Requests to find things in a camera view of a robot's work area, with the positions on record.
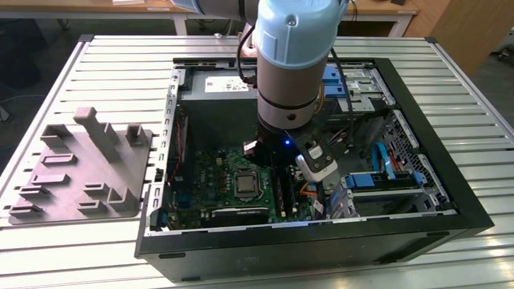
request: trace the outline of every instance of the aluminum table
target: aluminum table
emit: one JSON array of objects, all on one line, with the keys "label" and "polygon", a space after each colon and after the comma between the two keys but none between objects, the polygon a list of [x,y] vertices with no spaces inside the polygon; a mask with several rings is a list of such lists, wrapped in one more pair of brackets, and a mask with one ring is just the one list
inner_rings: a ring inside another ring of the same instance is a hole
[{"label": "aluminum table", "polygon": [[[162,288],[172,284],[133,258],[138,217],[53,226],[10,226],[7,206],[26,184],[44,126],[94,106],[113,128],[141,123],[160,145],[172,60],[233,57],[236,38],[94,36],[74,47],[0,177],[0,288]],[[341,38],[339,57],[387,57],[444,143],[495,227],[408,263],[222,279],[194,287],[448,288],[514,286],[514,133],[437,44],[424,39]],[[154,152],[149,153],[148,164]],[[153,178],[149,170],[145,178]]]}]

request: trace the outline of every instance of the white label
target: white label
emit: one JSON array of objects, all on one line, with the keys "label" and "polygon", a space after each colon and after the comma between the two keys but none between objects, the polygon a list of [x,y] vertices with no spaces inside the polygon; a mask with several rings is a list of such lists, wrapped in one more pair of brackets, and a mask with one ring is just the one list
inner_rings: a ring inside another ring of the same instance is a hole
[{"label": "white label", "polygon": [[253,140],[249,144],[244,145],[242,149],[246,151],[257,145],[257,141]]},{"label": "white label", "polygon": [[313,206],[315,210],[323,214],[323,205],[320,202],[317,202],[317,200],[313,201],[312,206]]},{"label": "white label", "polygon": [[311,155],[312,160],[319,158],[323,155],[323,150],[320,146],[315,146],[308,150],[308,154]]},{"label": "white label", "polygon": [[165,7],[153,7],[153,8],[146,8],[148,11],[169,11],[169,8]]},{"label": "white label", "polygon": [[353,82],[347,82],[345,85],[349,89],[357,89],[359,88],[359,85]]},{"label": "white label", "polygon": [[205,92],[246,92],[238,76],[210,76],[205,79]]},{"label": "white label", "polygon": [[364,73],[363,72],[344,72],[344,76],[345,77],[364,77]]}]

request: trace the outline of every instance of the black case frame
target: black case frame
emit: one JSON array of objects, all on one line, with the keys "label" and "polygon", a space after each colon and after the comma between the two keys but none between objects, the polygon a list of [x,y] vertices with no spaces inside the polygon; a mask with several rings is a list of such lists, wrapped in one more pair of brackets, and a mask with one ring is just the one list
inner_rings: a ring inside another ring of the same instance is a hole
[{"label": "black case frame", "polygon": [[[457,214],[145,237],[145,198],[134,256],[172,281],[401,262],[493,226],[389,60],[340,60],[375,64]],[[234,60],[174,59],[176,64],[193,62],[198,66],[217,61],[233,64]]]}]

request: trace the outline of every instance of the table leg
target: table leg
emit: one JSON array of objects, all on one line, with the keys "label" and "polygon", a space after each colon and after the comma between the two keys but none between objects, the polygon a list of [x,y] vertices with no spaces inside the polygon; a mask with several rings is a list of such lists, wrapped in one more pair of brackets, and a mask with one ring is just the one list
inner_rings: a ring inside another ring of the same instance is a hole
[{"label": "table leg", "polygon": [[186,35],[186,28],[185,28],[186,15],[184,13],[173,13],[172,17],[173,17],[176,35],[185,36]]},{"label": "table leg", "polygon": [[388,33],[388,37],[403,37],[403,33],[407,30],[411,19],[412,15],[401,15],[397,17],[397,20],[392,25],[391,32]]},{"label": "table leg", "polygon": [[69,19],[57,19],[58,26],[61,27],[62,30],[69,29],[68,21]]}]

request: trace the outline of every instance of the gray carpet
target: gray carpet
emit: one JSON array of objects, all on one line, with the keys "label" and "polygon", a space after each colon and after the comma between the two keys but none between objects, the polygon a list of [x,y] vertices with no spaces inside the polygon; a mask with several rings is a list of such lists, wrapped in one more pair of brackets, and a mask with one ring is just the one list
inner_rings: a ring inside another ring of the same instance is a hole
[{"label": "gray carpet", "polygon": [[[61,31],[54,20],[37,20],[41,33],[46,39],[46,47],[34,53],[34,60],[41,71],[40,82],[25,89],[11,90],[0,85],[0,101],[14,95],[45,95],[53,85],[60,70],[82,34],[104,35],[174,35],[170,20],[70,20],[70,29]],[[205,23],[205,28],[193,20],[188,20],[188,32],[196,35],[212,35],[224,31],[225,20]],[[492,105],[514,125],[514,60],[497,62],[491,56],[472,77],[477,88]],[[22,98],[5,102],[2,107],[14,116],[7,125],[0,125],[0,172],[6,165],[15,145],[31,122],[42,102],[42,97]]]}]

